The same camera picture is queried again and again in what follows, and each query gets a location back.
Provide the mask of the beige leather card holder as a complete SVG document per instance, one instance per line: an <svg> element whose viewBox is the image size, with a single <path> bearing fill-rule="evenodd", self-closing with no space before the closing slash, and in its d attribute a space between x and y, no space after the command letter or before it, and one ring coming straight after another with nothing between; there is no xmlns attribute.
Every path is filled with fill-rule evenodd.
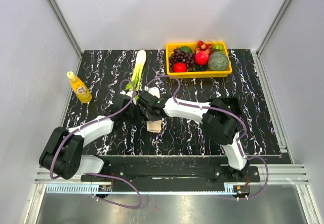
<svg viewBox="0 0 324 224"><path fill-rule="evenodd" d="M146 122L146 129L148 132L160 133L162 131L162 120Z"/></svg>

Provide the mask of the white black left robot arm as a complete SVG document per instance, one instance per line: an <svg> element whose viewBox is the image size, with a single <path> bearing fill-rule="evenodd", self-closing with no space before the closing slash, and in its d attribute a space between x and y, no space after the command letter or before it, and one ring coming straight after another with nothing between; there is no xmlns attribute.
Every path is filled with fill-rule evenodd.
<svg viewBox="0 0 324 224"><path fill-rule="evenodd" d="M74 128L55 128L39 158L39 165L50 171L52 179L62 177L68 180L75 174L92 173L97 180L106 180L110 169L104 165L105 161L99 156L83 155L83 148L126 122L147 121L140 106L131 98L120 94L108 108L108 114Z"/></svg>

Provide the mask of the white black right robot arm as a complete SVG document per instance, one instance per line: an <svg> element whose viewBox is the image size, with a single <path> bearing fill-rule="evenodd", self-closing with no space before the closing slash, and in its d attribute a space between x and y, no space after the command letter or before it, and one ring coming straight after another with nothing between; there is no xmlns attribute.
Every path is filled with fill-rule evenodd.
<svg viewBox="0 0 324 224"><path fill-rule="evenodd" d="M204 132L225 151L228 177L242 181L248 176L250 164L240 142L247 132L246 126L221 99L191 102L175 97L158 98L144 91L139 94L137 102L157 118L184 118L202 124Z"/></svg>

